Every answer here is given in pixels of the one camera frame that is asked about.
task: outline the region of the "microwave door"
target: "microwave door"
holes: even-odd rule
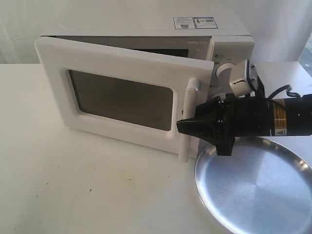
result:
[[[196,156],[176,122],[206,101],[213,62],[51,37],[35,47],[66,126]]]

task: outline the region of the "white background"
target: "white background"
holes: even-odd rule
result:
[[[74,0],[0,0],[0,63],[38,63],[34,41]],[[223,0],[249,29],[255,61],[297,61],[312,31],[312,0]]]

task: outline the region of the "microwave door handle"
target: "microwave door handle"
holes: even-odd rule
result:
[[[189,80],[184,96],[183,119],[195,117],[196,99],[199,86],[200,82],[198,79],[192,78]],[[179,152],[179,160],[181,162],[187,162],[189,160],[190,145],[191,136],[181,134]]]

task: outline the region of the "table surface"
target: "table surface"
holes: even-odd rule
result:
[[[296,62],[257,69],[268,94],[312,93]],[[193,159],[64,127],[40,64],[0,65],[0,105],[0,233],[229,233],[200,202]],[[311,137],[269,138],[312,164]]]

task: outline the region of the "round aluminum tray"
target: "round aluminum tray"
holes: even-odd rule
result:
[[[209,144],[195,180],[203,204],[235,234],[312,233],[312,169],[275,142],[237,138],[232,156]]]

